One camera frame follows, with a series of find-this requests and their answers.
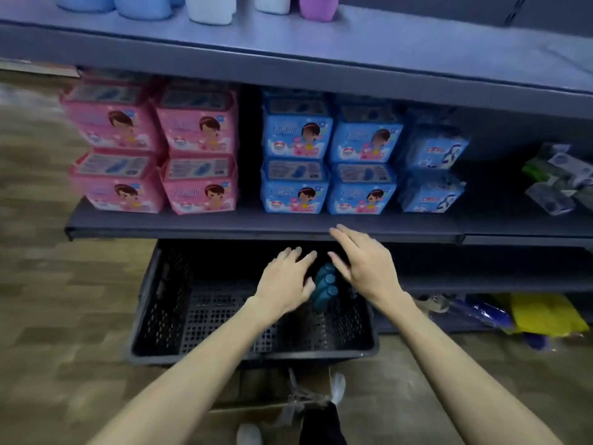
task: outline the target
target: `left hand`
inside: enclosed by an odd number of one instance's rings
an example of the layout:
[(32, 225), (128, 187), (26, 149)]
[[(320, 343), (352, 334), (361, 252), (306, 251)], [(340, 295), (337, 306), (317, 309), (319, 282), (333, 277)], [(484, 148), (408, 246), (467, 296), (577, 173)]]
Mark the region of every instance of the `left hand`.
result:
[(294, 311), (315, 290), (315, 283), (310, 277), (305, 284), (303, 280), (307, 269), (315, 261), (317, 252), (311, 252), (297, 262), (301, 251), (301, 247), (294, 250), (287, 248), (263, 270), (257, 292), (252, 299), (259, 303), (270, 324), (287, 312)]

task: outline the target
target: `girl's brown hair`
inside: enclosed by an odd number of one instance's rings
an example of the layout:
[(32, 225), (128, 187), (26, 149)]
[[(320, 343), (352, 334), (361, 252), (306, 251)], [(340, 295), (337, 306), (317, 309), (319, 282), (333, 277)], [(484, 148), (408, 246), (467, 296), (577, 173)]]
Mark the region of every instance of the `girl's brown hair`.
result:
[(224, 187), (219, 186), (218, 184), (211, 184), (210, 186), (206, 186), (204, 189), (206, 196), (208, 196), (208, 192), (212, 192), (217, 195), (224, 195)]
[(319, 128), (319, 125), (316, 124), (316, 123), (307, 123), (305, 126), (303, 126), (302, 127), (302, 131), (301, 131), (301, 135), (303, 135), (305, 133), (305, 129), (308, 129), (309, 131), (311, 131), (316, 136), (318, 136), (322, 132), (322, 129)]
[(371, 191), (371, 193), (369, 193), (369, 194), (367, 195), (367, 200), (368, 200), (368, 199), (369, 199), (371, 196), (374, 196), (374, 197), (377, 197), (377, 198), (383, 198), (383, 195), (384, 195), (384, 194), (385, 194), (385, 192), (383, 192), (381, 189), (375, 189), (375, 190), (372, 190), (372, 191)]
[(391, 137), (391, 133), (387, 129), (380, 129), (376, 133), (373, 134), (372, 138), (381, 138), (383, 141), (388, 141)]
[(114, 121), (118, 123), (123, 123), (124, 125), (134, 126), (134, 122), (132, 121), (132, 119), (127, 114), (124, 114), (122, 111), (111, 111), (108, 113), (107, 118), (109, 119), (109, 123), (111, 123), (111, 126), (114, 126)]
[(200, 119), (200, 131), (203, 131), (204, 126), (214, 129), (216, 131), (221, 130), (221, 124), (214, 117), (202, 117)]
[(127, 184), (116, 184), (114, 189), (115, 193), (118, 195), (121, 195), (123, 193), (127, 193), (128, 195), (134, 196), (138, 195), (138, 191), (135, 188), (128, 186)]
[(298, 191), (297, 197), (300, 197), (303, 193), (308, 197), (314, 197), (317, 194), (317, 192), (315, 192), (315, 189), (313, 189), (312, 187), (304, 187), (303, 189), (300, 189)]

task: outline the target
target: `black pants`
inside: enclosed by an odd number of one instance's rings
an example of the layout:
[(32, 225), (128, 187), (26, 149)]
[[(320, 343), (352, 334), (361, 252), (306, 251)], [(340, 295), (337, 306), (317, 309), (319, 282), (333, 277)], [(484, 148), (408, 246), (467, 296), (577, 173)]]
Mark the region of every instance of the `black pants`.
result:
[(346, 445), (334, 403), (305, 412), (299, 445)]

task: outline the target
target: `white bottle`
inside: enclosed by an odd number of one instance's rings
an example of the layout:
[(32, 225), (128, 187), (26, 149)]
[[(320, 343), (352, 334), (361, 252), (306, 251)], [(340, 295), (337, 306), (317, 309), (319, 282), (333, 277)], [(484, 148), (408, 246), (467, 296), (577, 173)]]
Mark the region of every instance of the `white bottle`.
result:
[(255, 0), (256, 9), (270, 14), (288, 14), (291, 0)]
[(237, 0), (186, 0), (189, 18), (208, 25), (229, 25)]

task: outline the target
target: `perforated basket bottom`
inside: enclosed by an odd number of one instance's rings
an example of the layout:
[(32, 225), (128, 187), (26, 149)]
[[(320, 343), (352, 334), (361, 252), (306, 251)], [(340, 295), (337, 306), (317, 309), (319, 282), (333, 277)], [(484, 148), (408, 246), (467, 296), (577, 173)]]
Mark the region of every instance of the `perforated basket bottom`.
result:
[[(230, 319), (256, 291), (253, 281), (198, 281), (191, 289), (180, 349), (189, 353), (220, 325)], [(331, 316), (315, 313), (305, 303), (266, 329), (251, 347), (251, 352), (333, 351)]]

